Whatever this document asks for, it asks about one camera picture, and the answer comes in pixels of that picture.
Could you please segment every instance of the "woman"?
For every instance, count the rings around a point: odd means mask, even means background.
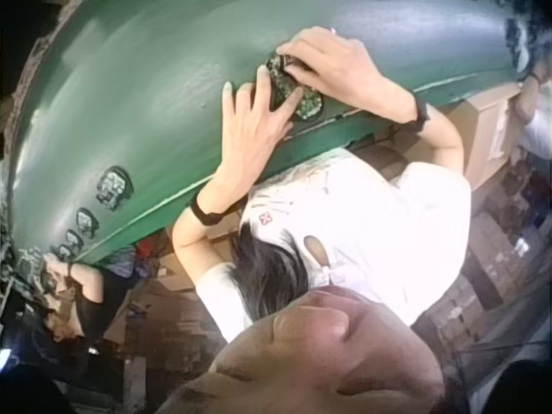
[[[75,299],[70,315],[59,312],[57,302],[46,296],[47,311],[38,311],[34,329],[34,344],[43,357],[56,360],[68,349],[75,348],[72,340],[80,339],[86,348],[100,341],[116,317],[127,291],[134,287],[138,276],[134,248],[125,248],[111,255],[95,268],[78,263],[66,263],[55,254],[45,254],[46,271],[66,286],[75,287]]]
[[[428,412],[443,395],[434,355],[411,331],[456,276],[467,245],[470,187],[461,138],[436,109],[383,77],[364,45],[324,28],[277,49],[303,85],[418,132],[433,164],[395,184],[335,149],[254,186],[301,98],[269,110],[267,69],[223,89],[223,155],[185,209],[173,244],[229,341],[210,370],[160,412]],[[224,263],[209,225],[249,194]]]

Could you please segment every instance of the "white t-shirt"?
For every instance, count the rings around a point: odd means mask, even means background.
[[[552,159],[552,81],[539,90],[535,115],[525,127],[519,145],[543,160]]]
[[[394,183],[345,149],[328,151],[255,186],[241,222],[255,236],[297,243],[310,288],[347,287],[413,324],[455,281],[464,261],[471,188],[459,173],[415,162]],[[329,258],[320,267],[304,246],[316,237]],[[251,324],[228,272],[211,268],[199,297],[227,341]]]

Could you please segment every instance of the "green climbing wall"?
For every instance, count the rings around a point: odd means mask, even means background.
[[[19,118],[8,183],[15,247],[66,243],[80,207],[99,223],[78,256],[87,262],[173,221],[220,160],[224,81],[254,79],[301,28],[361,39],[383,73],[442,105],[516,77],[513,16],[493,0],[87,0],[47,51]],[[326,123],[347,110],[328,100],[266,175],[384,124],[367,114]],[[111,166],[134,186],[116,212],[96,200]]]

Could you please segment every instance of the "black wristband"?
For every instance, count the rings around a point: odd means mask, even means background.
[[[425,123],[430,119],[428,115],[428,104],[415,93],[411,92],[411,94],[416,101],[416,120],[400,124],[400,127],[413,134],[418,134],[423,131]]]
[[[195,217],[198,218],[198,220],[203,224],[203,226],[214,226],[215,224],[219,224],[220,221],[224,217],[224,213],[204,213],[198,205],[198,194],[196,193],[195,196],[193,196],[193,199],[191,200],[190,208],[191,212],[194,214]]]
[[[529,75],[527,75],[527,78],[534,78],[539,85],[543,84],[543,81],[533,72],[531,72]]]

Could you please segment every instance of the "black hair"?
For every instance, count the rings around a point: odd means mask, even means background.
[[[253,322],[284,309],[309,291],[309,278],[297,245],[286,248],[255,237],[249,223],[232,241],[235,269],[230,273]]]

